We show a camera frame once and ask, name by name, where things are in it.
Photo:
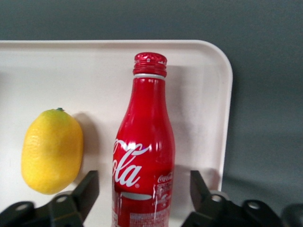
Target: black clamp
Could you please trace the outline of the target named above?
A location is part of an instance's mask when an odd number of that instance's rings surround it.
[[[282,218],[262,201],[246,200],[237,206],[220,194],[211,194],[199,171],[190,173],[190,196],[195,211],[182,227],[303,227],[303,204],[286,207]]]
[[[98,195],[98,172],[89,171],[72,193],[59,194],[40,208],[29,201],[9,206],[0,213],[0,227],[83,227]]]

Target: red aluminum bottle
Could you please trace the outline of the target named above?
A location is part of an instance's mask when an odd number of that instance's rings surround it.
[[[112,227],[168,227],[175,142],[166,62],[157,53],[135,56],[132,95],[114,144]]]

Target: red bottle cap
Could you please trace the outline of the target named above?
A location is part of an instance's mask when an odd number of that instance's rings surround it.
[[[143,52],[134,58],[133,73],[157,74],[166,77],[167,59],[159,53]]]

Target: lemon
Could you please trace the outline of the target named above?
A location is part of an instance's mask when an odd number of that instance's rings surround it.
[[[23,179],[40,193],[58,193],[77,177],[82,155],[79,123],[62,108],[44,111],[29,126],[24,138]]]

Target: gray background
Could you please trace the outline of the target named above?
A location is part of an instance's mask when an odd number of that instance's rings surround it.
[[[200,39],[234,73],[223,191],[303,203],[302,0],[1,0],[0,40]]]

